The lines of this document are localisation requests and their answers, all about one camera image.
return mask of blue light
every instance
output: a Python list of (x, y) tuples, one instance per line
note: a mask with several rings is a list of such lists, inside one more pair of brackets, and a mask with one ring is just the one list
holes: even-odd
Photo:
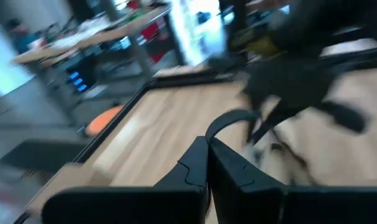
[(79, 87), (78, 87), (78, 91), (86, 90), (87, 87), (88, 87), (87, 85), (79, 86)]
[(79, 76), (79, 73), (78, 72), (74, 72), (74, 73), (72, 73), (72, 75), (70, 75), (70, 79), (74, 79), (74, 78), (76, 78), (78, 76)]
[(74, 81), (74, 85), (79, 85), (83, 80), (81, 78)]

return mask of black mat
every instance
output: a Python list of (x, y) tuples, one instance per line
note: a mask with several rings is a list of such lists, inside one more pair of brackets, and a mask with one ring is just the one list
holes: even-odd
[(86, 146), (82, 142), (29, 139), (15, 147), (1, 160), (1, 165), (55, 174), (71, 162)]

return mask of black strap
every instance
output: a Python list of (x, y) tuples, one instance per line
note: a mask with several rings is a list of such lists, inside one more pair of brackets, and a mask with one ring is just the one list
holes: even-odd
[(205, 137), (210, 144), (211, 140), (225, 127), (236, 123), (237, 121), (256, 121), (260, 119), (260, 114), (257, 111), (236, 109), (226, 112), (209, 125)]

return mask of red object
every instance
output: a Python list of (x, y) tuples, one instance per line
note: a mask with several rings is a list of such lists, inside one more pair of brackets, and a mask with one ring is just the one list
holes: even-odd
[[(139, 9), (140, 8), (140, 5), (139, 5), (139, 2), (137, 0), (132, 0), (132, 1), (129, 1), (128, 2), (128, 7), (130, 7), (131, 9)], [(159, 32), (159, 26), (158, 26), (158, 23), (157, 22), (153, 22), (152, 24), (150, 24), (147, 28), (145, 28), (141, 34), (143, 35), (144, 38), (146, 38), (146, 40), (151, 40), (151, 38), (153, 38), (153, 36)], [(159, 54), (159, 55), (151, 55), (151, 58), (153, 59), (153, 61), (155, 63), (157, 63), (159, 60), (161, 60), (161, 58), (166, 54), (166, 52), (162, 53), (162, 54)]]

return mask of orange object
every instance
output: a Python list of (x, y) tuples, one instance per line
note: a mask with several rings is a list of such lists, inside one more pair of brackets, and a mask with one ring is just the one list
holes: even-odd
[(107, 124), (122, 110), (123, 106), (115, 106), (101, 113), (86, 127), (86, 134), (95, 136), (99, 134)]

